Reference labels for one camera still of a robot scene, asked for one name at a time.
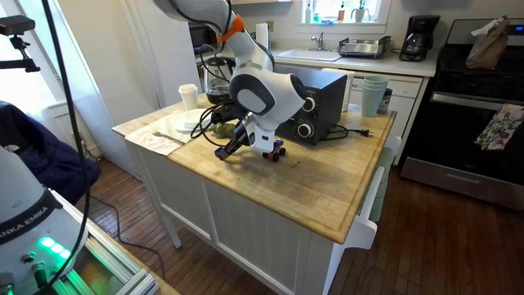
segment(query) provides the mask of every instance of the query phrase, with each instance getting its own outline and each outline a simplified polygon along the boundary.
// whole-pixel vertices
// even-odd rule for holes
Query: butcher block top
[[[127,136],[177,112],[182,112],[181,103],[118,125],[114,131]],[[372,136],[349,133],[344,140],[322,141],[318,146],[284,140],[287,154],[279,162],[264,159],[248,146],[220,161],[217,146],[204,136],[168,159],[331,241],[344,243],[394,120],[395,113],[377,118],[362,118],[361,112],[344,113],[341,125],[371,130]]]

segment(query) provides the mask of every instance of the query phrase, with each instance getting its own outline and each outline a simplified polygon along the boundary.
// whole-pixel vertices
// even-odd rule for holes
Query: black box
[[[276,72],[294,74],[307,87],[307,103],[277,128],[277,136],[317,146],[341,121],[348,76],[279,64]]]

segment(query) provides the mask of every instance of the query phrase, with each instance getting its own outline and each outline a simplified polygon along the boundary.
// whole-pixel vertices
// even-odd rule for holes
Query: brown paper bag
[[[497,69],[508,44],[508,25],[510,22],[505,18],[489,35],[477,38],[466,61],[469,69]]]

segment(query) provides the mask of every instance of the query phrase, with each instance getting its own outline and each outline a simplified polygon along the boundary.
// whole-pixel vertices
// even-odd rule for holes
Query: black cable
[[[97,200],[99,203],[105,205],[105,207],[112,208],[112,210],[115,212],[117,233],[112,235],[112,236],[117,238],[122,244],[128,244],[128,246],[132,246],[132,248],[140,248],[140,249],[145,249],[145,251],[150,251],[150,253],[156,254],[156,256],[159,258],[161,269],[163,269],[163,277],[164,277],[164,280],[166,280],[166,267],[164,267],[164,259],[163,259],[161,253],[156,251],[156,249],[153,249],[153,248],[146,248],[146,246],[141,246],[141,244],[136,244],[136,243],[125,241],[125,239],[122,238],[122,226],[120,226],[120,212],[118,212],[118,208],[114,207],[114,205],[109,203],[109,202],[104,202],[104,200],[97,199],[97,197],[92,197],[92,199]]]
[[[202,112],[200,115],[200,120],[199,120],[199,125],[195,125],[195,128],[192,130],[191,136],[192,140],[199,138],[199,136],[204,136],[209,143],[212,143],[213,146],[223,146],[220,143],[215,143],[209,135],[207,131],[210,130],[210,126],[213,125],[212,120],[207,126],[204,126],[204,121],[209,118],[209,117],[213,117],[213,112],[217,108],[220,108],[222,105],[213,105],[210,108],[207,108],[205,112]]]
[[[79,149],[79,161],[81,161],[81,167],[82,167],[82,177],[84,177],[84,184],[86,184],[86,212],[84,212],[84,218],[81,223],[81,230],[79,230],[79,236],[78,241],[71,251],[71,256],[66,259],[66,262],[63,264],[63,267],[53,276],[53,279],[43,287],[40,289],[38,294],[50,294],[53,289],[53,284],[56,280],[60,280],[60,277],[63,276],[63,272],[66,271],[66,267],[71,264],[73,258],[76,258],[76,254],[79,253],[81,243],[82,243],[82,236],[86,231],[86,225],[87,225],[87,215],[89,215],[89,207],[91,207],[91,185],[89,185],[89,176],[87,176],[87,166],[86,166],[86,154],[82,149],[82,140],[81,140],[81,131],[79,131],[79,125],[78,125],[78,118],[76,118],[76,110],[74,110],[74,102],[73,102],[73,94],[69,89],[69,79],[68,79],[68,71],[66,71],[66,64],[64,64],[64,56],[61,51],[61,43],[60,43],[60,36],[55,26],[55,20],[53,20],[53,13],[50,8],[48,0],[43,0],[43,7],[45,7],[45,13],[46,13],[46,20],[48,20],[48,26],[50,26],[50,33],[53,38],[53,46],[55,46],[55,53],[56,53],[56,59],[60,62],[60,71],[63,76],[63,85],[64,85],[64,94],[66,94],[66,102],[68,102],[68,110],[69,110],[69,117],[71,117],[71,125],[73,125],[73,131],[74,131],[74,138],[76,138],[76,144]]]
[[[333,130],[328,131],[328,136],[322,141],[344,140],[349,136],[349,133],[359,133],[361,136],[366,136],[366,138],[372,136],[371,130],[351,130],[343,125],[336,125]]]
[[[225,23],[225,31],[223,31],[223,35],[230,31],[230,23],[231,23],[231,17],[233,17],[231,0],[228,0],[228,10],[230,10],[230,12],[228,12],[228,20],[227,20],[227,23]]]

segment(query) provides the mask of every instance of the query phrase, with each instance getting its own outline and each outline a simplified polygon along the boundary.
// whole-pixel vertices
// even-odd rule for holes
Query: oven handle
[[[502,110],[503,103],[484,102],[484,100],[472,100],[457,95],[448,94],[433,94],[431,102],[448,103],[448,105],[462,105],[471,108],[484,108],[484,110]]]

